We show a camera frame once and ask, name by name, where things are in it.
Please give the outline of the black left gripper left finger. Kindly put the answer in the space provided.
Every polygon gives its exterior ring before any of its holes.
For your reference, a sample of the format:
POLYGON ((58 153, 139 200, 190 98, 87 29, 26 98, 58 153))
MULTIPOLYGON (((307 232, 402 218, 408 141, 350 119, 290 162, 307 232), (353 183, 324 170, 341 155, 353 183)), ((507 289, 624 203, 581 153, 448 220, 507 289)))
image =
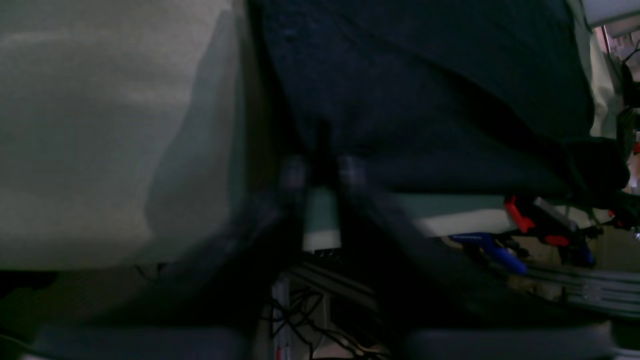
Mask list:
POLYGON ((286 165, 276 183, 132 300, 91 325, 195 328, 252 325, 272 283, 302 255, 309 171, 286 165))

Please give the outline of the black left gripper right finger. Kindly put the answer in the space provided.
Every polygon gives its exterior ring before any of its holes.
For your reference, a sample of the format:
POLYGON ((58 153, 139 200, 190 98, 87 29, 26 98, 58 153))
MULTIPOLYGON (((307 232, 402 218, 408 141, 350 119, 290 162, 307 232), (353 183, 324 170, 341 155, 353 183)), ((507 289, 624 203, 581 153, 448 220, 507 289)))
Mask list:
POLYGON ((560 338, 601 333, 580 314, 510 289, 441 239, 428 237, 357 160, 337 162, 340 237, 398 337, 560 338))

